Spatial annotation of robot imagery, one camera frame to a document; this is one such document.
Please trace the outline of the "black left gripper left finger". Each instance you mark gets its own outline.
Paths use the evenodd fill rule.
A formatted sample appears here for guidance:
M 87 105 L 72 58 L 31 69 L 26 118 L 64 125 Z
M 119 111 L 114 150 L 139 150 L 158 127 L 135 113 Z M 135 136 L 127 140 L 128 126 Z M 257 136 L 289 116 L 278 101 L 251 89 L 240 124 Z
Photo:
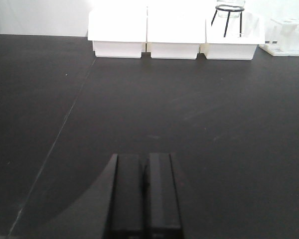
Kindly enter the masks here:
M 105 239 L 143 239 L 143 167 L 137 154 L 118 154 Z

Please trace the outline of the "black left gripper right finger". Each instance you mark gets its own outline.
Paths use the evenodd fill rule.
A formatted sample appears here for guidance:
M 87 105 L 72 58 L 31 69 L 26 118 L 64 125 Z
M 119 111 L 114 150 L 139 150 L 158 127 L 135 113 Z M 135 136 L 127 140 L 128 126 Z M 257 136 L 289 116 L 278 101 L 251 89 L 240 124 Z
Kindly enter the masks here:
M 171 158 L 150 153 L 145 167 L 145 230 L 148 239 L 184 238 Z

